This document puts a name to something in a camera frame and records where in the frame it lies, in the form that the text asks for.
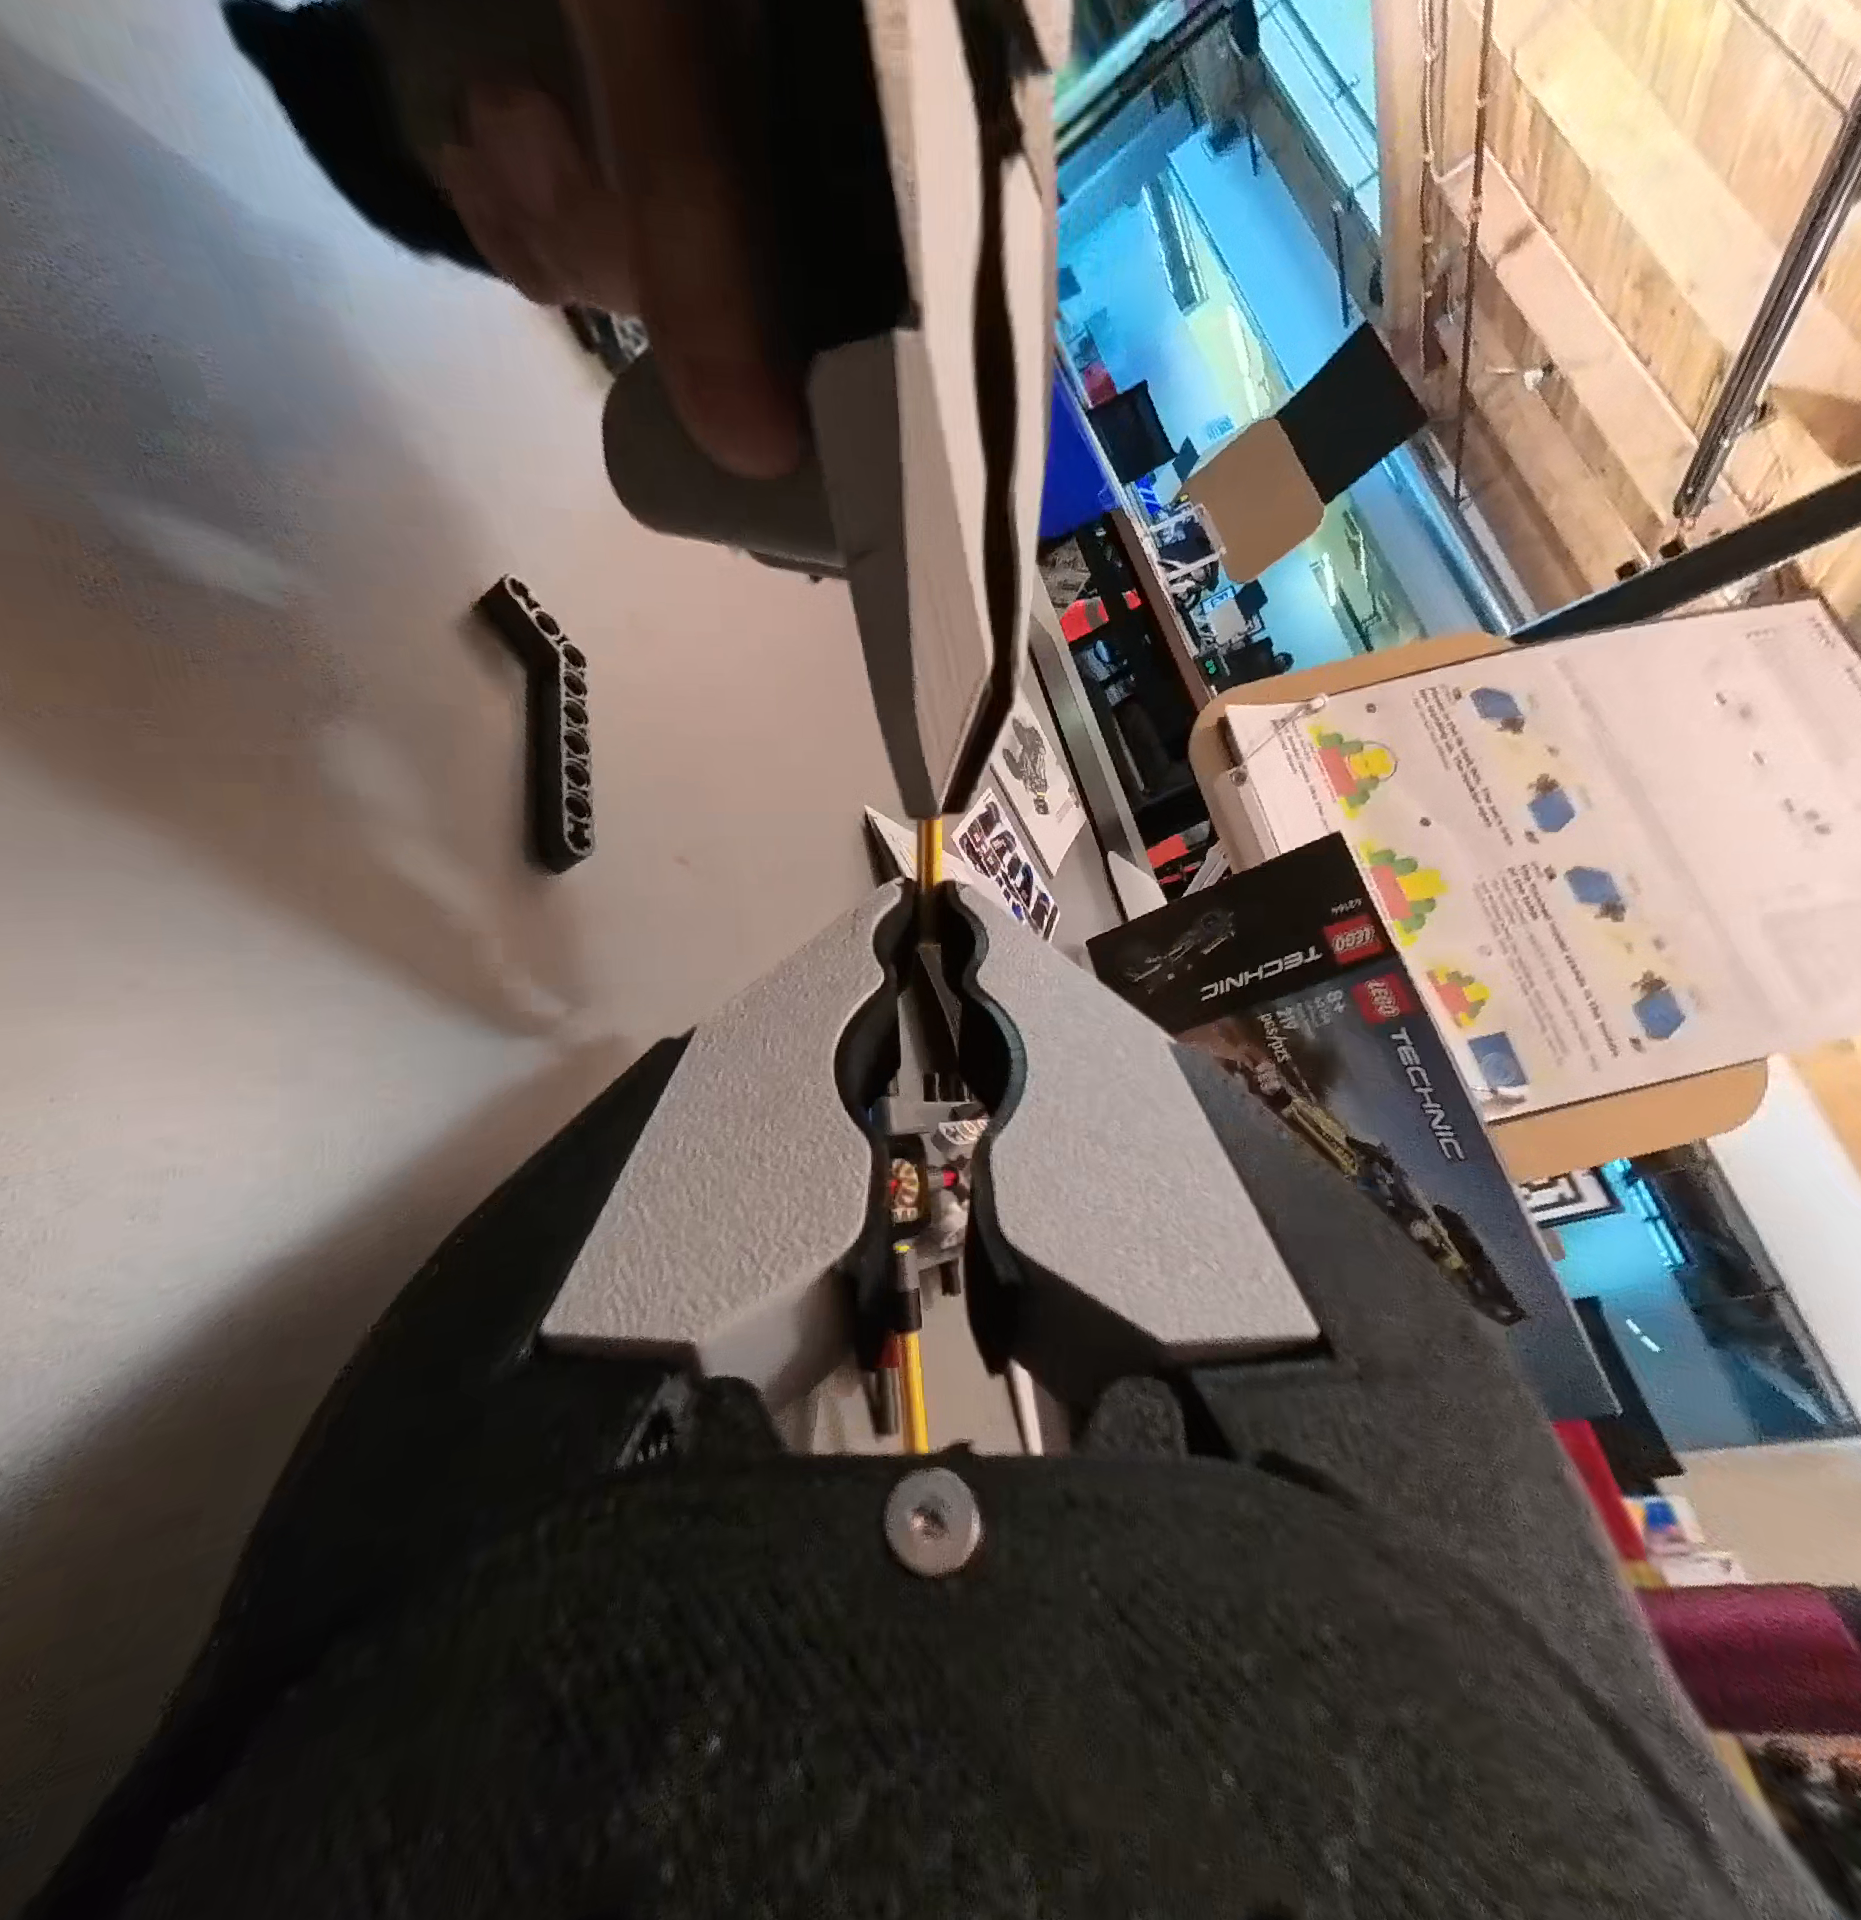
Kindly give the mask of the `person's left hand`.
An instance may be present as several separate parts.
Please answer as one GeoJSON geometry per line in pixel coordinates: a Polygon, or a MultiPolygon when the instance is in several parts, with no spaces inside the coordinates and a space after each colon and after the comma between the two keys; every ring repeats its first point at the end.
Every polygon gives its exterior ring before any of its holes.
{"type": "Polygon", "coordinates": [[[873,3],[470,3],[431,173],[528,300],[646,318],[691,448],[815,451],[820,354],[917,318],[873,3]]]}

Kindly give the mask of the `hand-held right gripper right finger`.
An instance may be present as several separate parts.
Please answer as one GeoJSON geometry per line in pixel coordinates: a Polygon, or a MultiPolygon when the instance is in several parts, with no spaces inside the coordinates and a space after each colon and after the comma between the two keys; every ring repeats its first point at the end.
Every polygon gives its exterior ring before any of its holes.
{"type": "Polygon", "coordinates": [[[1098,975],[942,887],[969,1150],[966,1296],[987,1362],[1086,1435],[1124,1381],[1299,1362],[1324,1326],[1203,1111],[1185,1048],[1098,975]]]}

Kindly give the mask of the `dark toy set box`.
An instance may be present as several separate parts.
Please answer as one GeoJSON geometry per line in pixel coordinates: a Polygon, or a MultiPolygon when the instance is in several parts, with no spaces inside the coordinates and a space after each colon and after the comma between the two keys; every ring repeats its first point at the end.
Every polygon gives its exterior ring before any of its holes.
{"type": "Polygon", "coordinates": [[[1545,1420],[1615,1385],[1494,1150],[1413,961],[1342,834],[1086,938],[1090,975],[1217,1052],[1512,1334],[1545,1420]]]}

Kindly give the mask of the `toy brick vehicle assembly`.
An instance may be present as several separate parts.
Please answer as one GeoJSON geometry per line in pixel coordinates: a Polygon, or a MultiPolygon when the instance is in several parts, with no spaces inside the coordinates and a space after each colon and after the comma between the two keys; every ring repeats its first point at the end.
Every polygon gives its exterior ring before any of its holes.
{"type": "Polygon", "coordinates": [[[904,1457],[935,1447],[928,1309],[966,1292],[969,1174],[992,1129],[960,1043],[966,1005],[947,949],[951,854],[919,890],[919,834],[868,809],[873,873],[904,887],[904,919],[879,935],[882,991],[846,1035],[846,1111],[873,1141],[873,1225],[855,1249],[855,1362],[873,1430],[904,1457]]]}

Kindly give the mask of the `blue and pink sticker sheet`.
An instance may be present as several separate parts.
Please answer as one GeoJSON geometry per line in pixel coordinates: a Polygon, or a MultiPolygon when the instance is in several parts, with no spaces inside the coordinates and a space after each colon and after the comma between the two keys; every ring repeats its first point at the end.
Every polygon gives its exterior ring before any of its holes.
{"type": "Polygon", "coordinates": [[[1059,935],[1059,894],[1056,894],[1056,875],[1043,863],[1043,854],[1030,847],[1020,823],[1014,823],[1014,803],[987,784],[969,794],[969,809],[947,826],[947,847],[951,861],[992,887],[992,894],[1020,919],[1036,930],[1043,938],[1059,935]]]}

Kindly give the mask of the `black bar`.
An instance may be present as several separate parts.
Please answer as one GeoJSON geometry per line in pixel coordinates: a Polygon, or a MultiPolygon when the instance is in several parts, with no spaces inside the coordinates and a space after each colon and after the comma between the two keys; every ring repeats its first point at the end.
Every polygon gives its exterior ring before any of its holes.
{"type": "Polygon", "coordinates": [[[1763,571],[1801,562],[1803,554],[1847,540],[1861,529],[1861,461],[1845,473],[1836,481],[1779,502],[1678,555],[1663,555],[1608,590],[1590,590],[1552,615],[1535,615],[1527,626],[1512,634],[1512,647],[1535,638],[1576,638],[1576,634],[1615,634],[1636,620],[1678,615],[1717,590],[1733,590],[1763,571]]]}

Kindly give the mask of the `tan background board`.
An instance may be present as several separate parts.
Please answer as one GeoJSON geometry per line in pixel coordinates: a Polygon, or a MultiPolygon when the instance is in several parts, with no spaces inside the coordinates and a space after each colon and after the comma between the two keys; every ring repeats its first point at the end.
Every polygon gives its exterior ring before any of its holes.
{"type": "Polygon", "coordinates": [[[1363,318],[1280,414],[1239,425],[1191,473],[1185,502],[1203,515],[1219,571],[1253,585],[1422,425],[1422,393],[1406,384],[1386,332],[1363,318]]]}

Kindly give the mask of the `white leaflet with vehicle picture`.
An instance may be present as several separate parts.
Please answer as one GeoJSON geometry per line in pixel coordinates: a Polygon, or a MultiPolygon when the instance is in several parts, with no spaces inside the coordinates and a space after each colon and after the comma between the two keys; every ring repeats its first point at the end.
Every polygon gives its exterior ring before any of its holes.
{"type": "Polygon", "coordinates": [[[1067,854],[1086,834],[1086,794],[1076,776],[1049,726],[1049,713],[1014,698],[999,745],[992,745],[992,776],[1005,791],[1005,803],[1014,809],[1020,842],[1036,847],[1036,861],[1059,875],[1067,854]]]}

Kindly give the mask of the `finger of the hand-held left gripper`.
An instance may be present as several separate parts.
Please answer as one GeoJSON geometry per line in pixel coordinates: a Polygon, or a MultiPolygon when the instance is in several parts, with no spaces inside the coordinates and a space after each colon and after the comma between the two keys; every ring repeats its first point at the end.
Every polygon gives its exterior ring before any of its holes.
{"type": "Polygon", "coordinates": [[[1020,3],[858,3],[898,293],[808,365],[873,710],[917,823],[1020,680],[1020,3]]]}
{"type": "Polygon", "coordinates": [[[975,113],[975,278],[969,373],[987,451],[987,692],[960,735],[947,809],[960,817],[1007,726],[1043,585],[1043,477],[1056,419],[1056,306],[1059,306],[1059,127],[1056,61],[1067,3],[960,0],[966,81],[975,113]]]}

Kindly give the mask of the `chrome pole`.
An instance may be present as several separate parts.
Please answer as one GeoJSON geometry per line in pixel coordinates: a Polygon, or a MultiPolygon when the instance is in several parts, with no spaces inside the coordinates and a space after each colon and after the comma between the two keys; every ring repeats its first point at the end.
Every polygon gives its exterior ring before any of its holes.
{"type": "Polygon", "coordinates": [[[1695,149],[1754,222],[1730,365],[1709,389],[1673,515],[1701,519],[1763,425],[1801,419],[1828,461],[1861,461],[1861,3],[1717,3],[1730,27],[1701,61],[1695,149]]]}

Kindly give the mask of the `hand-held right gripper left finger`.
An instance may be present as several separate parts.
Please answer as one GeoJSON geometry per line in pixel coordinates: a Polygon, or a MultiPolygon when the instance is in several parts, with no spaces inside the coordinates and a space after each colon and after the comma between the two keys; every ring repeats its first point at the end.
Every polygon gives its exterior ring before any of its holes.
{"type": "Polygon", "coordinates": [[[544,1341],[743,1381],[770,1420],[846,1362],[840,1266],[873,1225],[873,1138],[840,1043],[882,999],[898,918],[906,890],[888,875],[691,1035],[544,1341]]]}

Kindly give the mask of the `blue storage bin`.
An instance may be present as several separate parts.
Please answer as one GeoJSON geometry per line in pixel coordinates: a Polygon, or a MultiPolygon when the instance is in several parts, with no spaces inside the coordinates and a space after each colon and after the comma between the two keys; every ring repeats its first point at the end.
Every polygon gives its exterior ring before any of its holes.
{"type": "Polygon", "coordinates": [[[1103,448],[1086,425],[1076,389],[1067,384],[1067,371],[1056,371],[1043,547],[1071,540],[1098,515],[1110,515],[1103,448]]]}

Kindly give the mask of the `dark grey bent beam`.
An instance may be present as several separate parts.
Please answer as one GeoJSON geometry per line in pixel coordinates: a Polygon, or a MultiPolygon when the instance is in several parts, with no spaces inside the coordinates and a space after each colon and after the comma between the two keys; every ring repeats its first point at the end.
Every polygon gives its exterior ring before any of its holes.
{"type": "Polygon", "coordinates": [[[538,873],[578,873],[593,854],[588,791],[588,661],[516,571],[479,597],[479,620],[528,680],[528,847],[538,873]]]}

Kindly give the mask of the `maroon cloth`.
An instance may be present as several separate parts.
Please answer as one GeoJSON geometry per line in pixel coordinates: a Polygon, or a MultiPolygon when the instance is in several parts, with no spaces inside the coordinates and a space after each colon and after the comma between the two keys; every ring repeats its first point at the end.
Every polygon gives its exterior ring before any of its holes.
{"type": "Polygon", "coordinates": [[[1639,1584],[1636,1607],[1709,1734],[1861,1736],[1861,1584],[1639,1584]]]}

